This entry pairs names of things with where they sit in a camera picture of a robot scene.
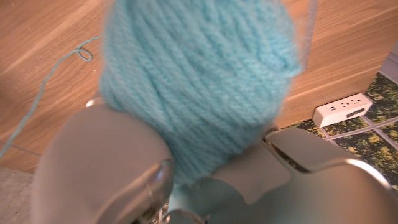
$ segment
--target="gray plastic part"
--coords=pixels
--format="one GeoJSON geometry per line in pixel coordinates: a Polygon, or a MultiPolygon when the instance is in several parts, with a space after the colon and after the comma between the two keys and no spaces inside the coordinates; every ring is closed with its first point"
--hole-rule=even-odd
{"type": "Polygon", "coordinates": [[[173,185],[170,160],[145,171],[139,178],[120,190],[96,218],[97,224],[152,222],[153,215],[165,204],[173,185]]]}
{"type": "MultiPolygon", "coordinates": [[[[106,105],[86,108],[65,123],[39,162],[32,187],[32,223],[96,223],[104,206],[120,202],[120,191],[164,161],[172,161],[171,153],[148,124],[106,105]]],[[[153,205],[160,203],[160,208],[170,195],[172,174],[167,168],[146,175],[142,189],[155,195],[137,206],[156,212],[153,205]],[[148,184],[152,177],[164,183],[153,185],[156,192],[148,184]]]]}
{"type": "Polygon", "coordinates": [[[344,149],[297,128],[270,134],[267,140],[293,161],[312,172],[344,164],[347,159],[356,159],[344,149]]]}
{"type": "Polygon", "coordinates": [[[248,205],[258,201],[266,192],[286,184],[292,178],[290,172],[264,148],[263,144],[259,141],[247,148],[242,155],[212,175],[212,178],[233,186],[248,205]]]}
{"type": "MultiPolygon", "coordinates": [[[[286,184],[265,192],[254,203],[248,204],[241,190],[237,188],[239,185],[222,181],[219,177],[206,177],[193,186],[175,189],[170,197],[169,210],[185,209],[202,217],[210,216],[210,224],[397,223],[396,196],[368,170],[342,162],[344,155],[347,159],[352,159],[348,153],[341,153],[340,148],[325,146],[330,143],[299,129],[283,130],[273,134],[272,137],[270,139],[276,141],[295,143],[294,145],[277,143],[277,145],[290,157],[302,153],[303,156],[295,158],[308,165],[308,168],[311,168],[312,164],[317,164],[316,171],[300,172],[283,158],[278,157],[275,149],[265,144],[258,144],[257,147],[260,148],[257,152],[261,150],[272,152],[269,155],[275,156],[289,170],[292,178],[286,184]],[[331,164],[330,166],[319,164],[315,159],[316,156],[311,157],[311,154],[317,155],[319,150],[337,152],[336,156],[327,152],[328,157],[320,157],[324,164],[331,164]],[[305,156],[311,157],[310,162],[305,160],[305,156]]],[[[253,170],[251,174],[256,175],[257,179],[263,178],[264,181],[269,178],[267,172],[263,170],[253,170]]],[[[239,179],[241,185],[250,186],[253,177],[247,175],[239,179]]]]}

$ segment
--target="power strip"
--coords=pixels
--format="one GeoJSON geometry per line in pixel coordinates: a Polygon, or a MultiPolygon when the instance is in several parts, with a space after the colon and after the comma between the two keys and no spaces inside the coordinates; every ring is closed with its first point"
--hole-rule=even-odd
{"type": "Polygon", "coordinates": [[[371,106],[372,101],[362,93],[358,93],[317,107],[312,120],[318,127],[324,127],[340,121],[362,116],[368,112],[371,106]]]}

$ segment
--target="wood grain surface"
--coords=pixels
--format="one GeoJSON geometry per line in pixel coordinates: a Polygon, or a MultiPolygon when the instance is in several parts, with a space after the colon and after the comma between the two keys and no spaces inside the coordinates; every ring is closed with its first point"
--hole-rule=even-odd
{"type": "MultiPolygon", "coordinates": [[[[308,0],[283,0],[301,48],[308,0]]],[[[102,0],[0,0],[0,147],[28,112],[43,78],[58,59],[100,35],[102,0]]],[[[398,38],[398,6],[391,0],[321,0],[308,71],[294,80],[278,124],[311,117],[316,106],[364,91],[398,38]]],[[[45,88],[33,117],[0,165],[33,172],[62,124],[97,90],[101,40],[85,46],[94,56],[66,59],[45,88]]]]}
{"type": "Polygon", "coordinates": [[[398,1],[320,0],[308,70],[294,79],[277,124],[312,117],[317,106],[366,91],[398,40],[398,1]]]}

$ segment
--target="loose yarn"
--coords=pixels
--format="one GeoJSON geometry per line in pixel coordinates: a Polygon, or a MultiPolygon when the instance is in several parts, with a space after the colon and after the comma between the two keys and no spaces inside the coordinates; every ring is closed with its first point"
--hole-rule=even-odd
{"type": "Polygon", "coordinates": [[[24,128],[26,121],[34,114],[37,105],[39,104],[40,99],[42,98],[43,94],[44,94],[44,87],[47,84],[48,80],[52,77],[52,75],[54,75],[56,69],[58,68],[58,66],[61,64],[61,62],[63,62],[66,58],[70,57],[71,55],[73,55],[74,53],[77,53],[79,55],[79,57],[81,59],[83,59],[86,62],[91,61],[91,59],[93,59],[93,55],[91,54],[91,52],[89,52],[88,50],[83,49],[82,47],[87,44],[92,42],[93,40],[99,39],[100,37],[93,37],[90,40],[86,40],[83,43],[81,43],[75,50],[72,50],[71,52],[69,52],[68,54],[66,54],[65,56],[63,56],[60,60],[58,60],[58,62],[56,62],[56,64],[54,65],[54,67],[51,69],[51,72],[43,79],[42,84],[40,86],[40,90],[39,93],[37,94],[35,100],[32,103],[32,106],[30,106],[30,109],[28,111],[28,113],[21,119],[21,121],[18,124],[17,129],[10,135],[10,137],[8,138],[7,142],[5,143],[3,149],[1,149],[0,151],[0,158],[2,158],[3,155],[5,155],[5,153],[8,151],[8,149],[11,147],[12,142],[14,141],[14,139],[18,136],[18,134],[20,133],[20,131],[22,131],[22,128],[24,128]],[[82,56],[82,52],[86,53],[88,55],[88,58],[82,56]]]}
{"type": "Polygon", "coordinates": [[[253,143],[301,70],[277,1],[116,0],[103,48],[105,102],[160,133],[177,185],[253,143]]]}

